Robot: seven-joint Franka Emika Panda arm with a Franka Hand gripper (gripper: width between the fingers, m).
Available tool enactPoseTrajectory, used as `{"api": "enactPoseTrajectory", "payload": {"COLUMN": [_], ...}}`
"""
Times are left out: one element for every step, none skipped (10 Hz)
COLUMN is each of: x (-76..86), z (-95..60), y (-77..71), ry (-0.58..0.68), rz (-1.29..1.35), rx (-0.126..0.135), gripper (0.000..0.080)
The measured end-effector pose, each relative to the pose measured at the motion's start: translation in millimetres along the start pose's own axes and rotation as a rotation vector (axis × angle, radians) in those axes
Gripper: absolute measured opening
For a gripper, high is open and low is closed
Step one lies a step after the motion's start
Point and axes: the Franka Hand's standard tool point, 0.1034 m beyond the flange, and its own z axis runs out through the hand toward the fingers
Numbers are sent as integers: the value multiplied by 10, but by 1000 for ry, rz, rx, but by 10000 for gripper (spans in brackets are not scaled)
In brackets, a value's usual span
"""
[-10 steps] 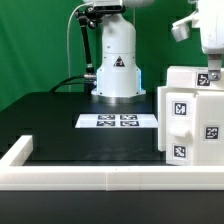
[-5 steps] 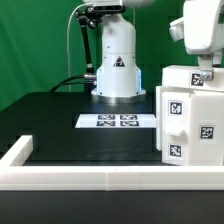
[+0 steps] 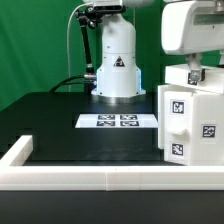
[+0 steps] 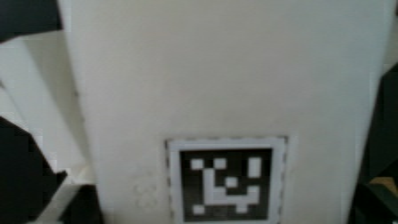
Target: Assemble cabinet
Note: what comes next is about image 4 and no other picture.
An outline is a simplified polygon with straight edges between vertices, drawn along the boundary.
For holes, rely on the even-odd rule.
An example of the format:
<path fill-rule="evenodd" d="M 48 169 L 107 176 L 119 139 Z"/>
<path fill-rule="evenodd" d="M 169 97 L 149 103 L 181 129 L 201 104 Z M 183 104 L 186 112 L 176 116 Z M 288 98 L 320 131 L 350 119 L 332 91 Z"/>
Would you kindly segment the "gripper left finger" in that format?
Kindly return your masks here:
<path fill-rule="evenodd" d="M 105 224 L 91 168 L 66 176 L 44 209 L 23 224 Z"/>

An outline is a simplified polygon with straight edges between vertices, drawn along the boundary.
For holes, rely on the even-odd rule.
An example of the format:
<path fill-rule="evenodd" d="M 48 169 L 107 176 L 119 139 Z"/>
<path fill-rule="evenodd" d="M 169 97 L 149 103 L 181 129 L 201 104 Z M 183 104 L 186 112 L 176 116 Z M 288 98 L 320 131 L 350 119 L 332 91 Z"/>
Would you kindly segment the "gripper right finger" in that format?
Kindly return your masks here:
<path fill-rule="evenodd" d="M 398 224 L 398 167 L 359 178 L 346 224 Z"/>

